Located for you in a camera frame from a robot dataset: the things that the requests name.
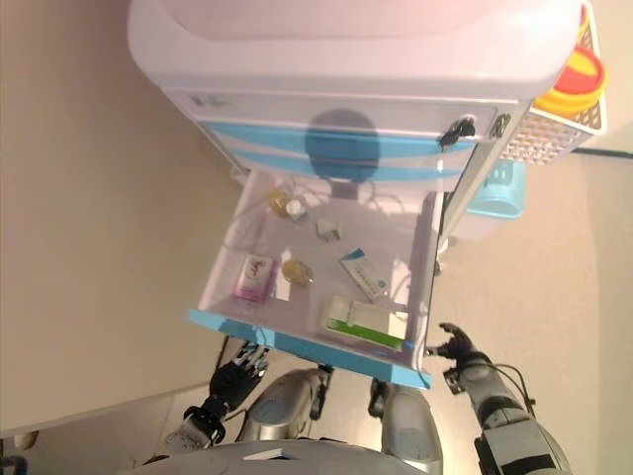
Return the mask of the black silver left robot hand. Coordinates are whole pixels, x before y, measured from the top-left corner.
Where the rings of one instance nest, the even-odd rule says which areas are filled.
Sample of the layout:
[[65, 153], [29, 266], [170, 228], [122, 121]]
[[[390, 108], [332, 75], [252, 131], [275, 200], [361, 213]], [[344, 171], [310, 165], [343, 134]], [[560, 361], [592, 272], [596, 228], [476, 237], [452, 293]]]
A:
[[210, 396], [219, 400], [228, 411], [238, 408], [261, 382], [268, 369], [265, 346], [245, 342], [210, 382]]

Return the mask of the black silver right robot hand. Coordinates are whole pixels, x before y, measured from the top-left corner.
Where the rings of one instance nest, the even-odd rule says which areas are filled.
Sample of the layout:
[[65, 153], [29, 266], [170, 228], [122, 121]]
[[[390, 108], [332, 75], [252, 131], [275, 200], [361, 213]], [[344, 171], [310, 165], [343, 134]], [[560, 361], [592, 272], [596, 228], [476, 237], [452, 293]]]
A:
[[449, 338], [439, 345], [428, 346], [424, 350], [425, 356], [439, 356], [454, 360], [460, 371], [476, 363], [491, 362], [483, 352], [477, 350], [470, 337], [461, 328], [452, 323], [441, 323], [439, 327], [449, 334]]

